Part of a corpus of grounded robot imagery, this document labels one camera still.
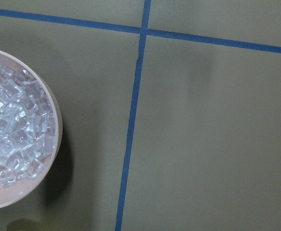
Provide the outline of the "pile of clear ice cubes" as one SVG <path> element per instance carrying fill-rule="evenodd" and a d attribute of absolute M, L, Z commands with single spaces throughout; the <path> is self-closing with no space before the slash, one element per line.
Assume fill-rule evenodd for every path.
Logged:
<path fill-rule="evenodd" d="M 34 180 L 55 145 L 51 102 L 26 69 L 0 65 L 0 183 L 3 188 Z"/>

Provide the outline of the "pink bowl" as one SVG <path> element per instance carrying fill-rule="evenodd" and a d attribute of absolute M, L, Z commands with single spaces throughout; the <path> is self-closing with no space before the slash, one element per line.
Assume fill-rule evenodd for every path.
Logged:
<path fill-rule="evenodd" d="M 58 105 L 58 102 L 53 92 L 46 84 L 46 82 L 39 75 L 37 75 L 35 71 L 33 71 L 28 65 L 23 63 L 21 60 L 3 51 L 0 51 L 0 64 L 7 65 L 14 71 L 18 71 L 22 69 L 28 70 L 44 88 L 48 98 L 50 99 L 52 109 L 54 112 L 54 117 L 55 117 L 54 149 L 52 154 L 49 157 L 47 157 L 46 160 L 43 161 L 43 163 L 46 165 L 46 168 L 34 180 L 24 179 L 16 183 L 15 185 L 12 185 L 7 188 L 3 188 L 2 185 L 0 184 L 0 208 L 3 208 L 18 202 L 24 197 L 26 197 L 27 195 L 29 195 L 45 179 L 47 173 L 49 172 L 59 152 L 59 148 L 62 140 L 62 133 L 63 133 L 63 120 L 62 120 L 60 107 Z"/>

